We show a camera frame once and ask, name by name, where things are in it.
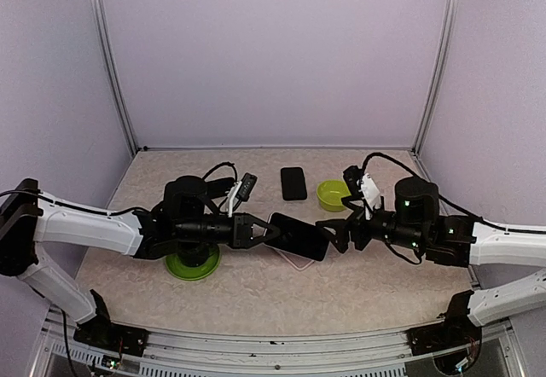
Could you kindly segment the black phone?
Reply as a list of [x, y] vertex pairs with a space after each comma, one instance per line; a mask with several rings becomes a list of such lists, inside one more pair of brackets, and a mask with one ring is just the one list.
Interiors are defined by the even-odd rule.
[[269, 223], [280, 230], [280, 235], [266, 246], [317, 262], [324, 260], [329, 240], [317, 226], [278, 212], [270, 216]]

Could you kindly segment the pink phone case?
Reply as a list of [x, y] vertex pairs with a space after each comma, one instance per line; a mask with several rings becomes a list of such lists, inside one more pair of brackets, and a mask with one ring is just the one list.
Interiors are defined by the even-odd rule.
[[307, 270], [315, 263], [315, 260], [313, 259], [300, 257], [298, 255], [295, 255], [289, 252], [276, 250], [276, 253], [279, 254], [287, 263], [289, 263], [297, 271]]

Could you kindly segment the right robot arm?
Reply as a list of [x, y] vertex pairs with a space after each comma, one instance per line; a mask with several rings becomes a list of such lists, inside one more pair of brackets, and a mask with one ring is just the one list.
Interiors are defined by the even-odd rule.
[[437, 185], [420, 177], [406, 177], [395, 184], [392, 211], [384, 207], [370, 175], [349, 188], [352, 193], [342, 202], [351, 215], [316, 223], [340, 253], [349, 246], [362, 251], [371, 241], [380, 241], [391, 252], [398, 247], [411, 250], [414, 265], [428, 260], [462, 268], [487, 264], [536, 268], [536, 272], [501, 286], [454, 295], [444, 321], [436, 328], [442, 345], [456, 345], [468, 334], [470, 324], [482, 327], [545, 304], [543, 227], [510, 227], [468, 212], [443, 216]]

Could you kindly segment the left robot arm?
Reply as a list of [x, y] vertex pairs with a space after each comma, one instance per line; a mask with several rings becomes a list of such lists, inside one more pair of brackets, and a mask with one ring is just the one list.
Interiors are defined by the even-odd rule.
[[62, 242], [156, 260], [189, 246], [250, 249], [281, 233], [258, 217], [235, 212], [232, 206], [221, 212], [210, 183], [196, 176], [169, 182], [163, 200], [151, 211], [132, 207], [115, 212], [69, 204], [41, 191], [31, 178], [3, 197], [2, 275], [25, 282], [103, 347], [119, 339], [119, 327], [111, 322], [102, 297], [81, 288], [47, 254], [43, 243]]

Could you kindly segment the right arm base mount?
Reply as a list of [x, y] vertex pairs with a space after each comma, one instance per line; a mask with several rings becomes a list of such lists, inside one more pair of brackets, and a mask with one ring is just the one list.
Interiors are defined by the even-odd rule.
[[474, 291], [455, 294], [449, 302], [442, 322], [410, 328], [407, 331], [413, 356], [443, 351], [481, 340], [481, 327], [475, 326], [468, 317], [470, 313], [468, 304], [473, 294]]

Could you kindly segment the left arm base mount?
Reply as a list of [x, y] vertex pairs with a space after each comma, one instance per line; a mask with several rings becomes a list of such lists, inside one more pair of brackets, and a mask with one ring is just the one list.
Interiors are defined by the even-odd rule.
[[96, 305], [95, 315], [86, 322], [77, 322], [74, 340], [119, 355], [142, 357], [149, 331], [112, 322], [102, 296], [93, 289], [90, 294]]

